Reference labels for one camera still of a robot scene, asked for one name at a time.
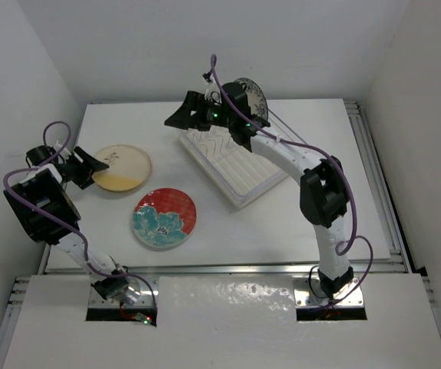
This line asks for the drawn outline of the tan plate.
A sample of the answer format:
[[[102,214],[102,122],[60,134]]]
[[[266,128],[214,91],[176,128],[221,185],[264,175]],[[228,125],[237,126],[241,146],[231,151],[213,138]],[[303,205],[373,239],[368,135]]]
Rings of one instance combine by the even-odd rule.
[[[148,154],[133,145],[111,145],[98,150],[94,157],[108,165],[95,172],[92,179],[106,191],[126,192],[142,186],[151,176]]]

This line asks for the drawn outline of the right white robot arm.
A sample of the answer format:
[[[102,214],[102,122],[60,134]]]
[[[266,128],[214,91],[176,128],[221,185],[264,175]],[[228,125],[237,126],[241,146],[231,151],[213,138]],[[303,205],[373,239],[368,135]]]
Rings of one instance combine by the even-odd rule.
[[[254,113],[242,85],[231,82],[223,89],[226,95],[215,100],[188,91],[165,125],[197,131],[226,128],[236,144],[266,158],[295,180],[300,187],[300,210],[316,234],[320,289],[333,298],[353,279],[348,259],[337,253],[337,245],[344,240],[343,217],[349,201],[341,176],[329,159],[285,143],[267,119]]]

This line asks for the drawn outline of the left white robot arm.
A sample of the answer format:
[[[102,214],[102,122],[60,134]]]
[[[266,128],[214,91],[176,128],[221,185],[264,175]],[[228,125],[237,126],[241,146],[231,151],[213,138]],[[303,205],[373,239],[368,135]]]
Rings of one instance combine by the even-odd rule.
[[[93,174],[109,165],[79,147],[63,157],[48,145],[27,151],[25,160],[27,176],[14,185],[5,177],[3,194],[26,234],[69,256],[101,298],[124,297],[130,282],[123,267],[111,256],[91,250],[78,226],[81,215],[64,190],[68,182],[86,189],[94,184]]]

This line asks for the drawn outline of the red blue floral plate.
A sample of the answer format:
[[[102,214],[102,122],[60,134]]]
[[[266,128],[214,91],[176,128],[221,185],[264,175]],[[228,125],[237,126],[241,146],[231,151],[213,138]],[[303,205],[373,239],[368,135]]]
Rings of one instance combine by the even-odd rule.
[[[175,188],[147,193],[137,203],[131,218],[136,238],[155,250],[176,248],[189,238],[196,223],[194,201]]]

